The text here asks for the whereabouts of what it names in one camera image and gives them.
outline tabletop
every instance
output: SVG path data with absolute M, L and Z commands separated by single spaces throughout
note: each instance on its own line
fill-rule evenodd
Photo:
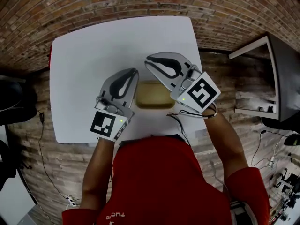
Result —
M 54 40 L 50 64 L 50 101 L 59 143 L 94 143 L 90 132 L 96 96 L 105 79 L 126 68 L 136 68 L 141 80 L 154 80 L 146 69 L 148 55 L 180 53 L 202 71 L 198 46 L 188 17 L 152 16 L 93 25 Z M 179 110 L 177 104 L 173 109 Z M 148 135 L 179 134 L 166 110 L 136 113 L 118 141 Z M 186 133 L 205 129 L 203 119 L 181 116 Z

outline red shirt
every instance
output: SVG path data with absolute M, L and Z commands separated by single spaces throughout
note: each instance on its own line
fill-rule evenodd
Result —
M 231 225 L 229 200 L 206 183 L 192 149 L 170 137 L 149 137 L 122 147 L 113 163 L 112 196 L 104 209 L 70 209 L 64 225 Z M 269 198 L 257 168 L 226 181 L 235 199 L 247 202 L 259 225 L 268 224 Z

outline person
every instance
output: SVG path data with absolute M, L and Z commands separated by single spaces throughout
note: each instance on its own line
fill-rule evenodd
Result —
M 221 112 L 204 121 L 230 197 L 247 203 L 257 224 L 268 224 L 268 194 L 260 171 L 248 167 L 238 135 Z M 113 148 L 113 142 L 99 140 L 84 175 L 80 208 L 64 211 L 63 225 L 233 224 L 229 197 L 205 181 L 187 143 L 147 137 L 120 147 L 114 161 Z

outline table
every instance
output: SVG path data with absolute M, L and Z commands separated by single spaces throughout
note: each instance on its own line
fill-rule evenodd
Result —
M 50 101 L 59 143 L 95 143 L 90 132 L 96 96 L 105 79 L 136 68 L 141 80 L 154 80 L 145 58 L 153 53 L 181 53 L 202 71 L 198 46 L 188 17 L 152 16 L 105 22 L 54 40 L 50 64 Z M 179 134 L 168 110 L 142 110 L 133 102 L 131 123 L 117 142 L 153 135 Z M 203 119 L 181 116 L 187 134 L 205 129 Z
M 265 44 L 268 46 L 274 74 L 276 112 L 248 109 L 234 111 L 282 122 L 300 110 L 300 54 L 279 38 L 267 33 L 261 39 L 229 54 L 229 58 L 233 59 Z

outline wrist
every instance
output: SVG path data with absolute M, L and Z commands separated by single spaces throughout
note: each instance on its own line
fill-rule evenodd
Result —
M 108 145 L 108 146 L 114 146 L 114 141 L 109 140 L 109 139 L 105 139 L 105 138 L 102 138 L 102 137 L 100 137 L 98 143 Z
M 202 115 L 204 116 L 209 116 L 209 115 L 214 115 L 215 114 L 215 110 L 212 108 L 212 106 L 210 105 L 208 108 L 206 108 L 203 112 Z

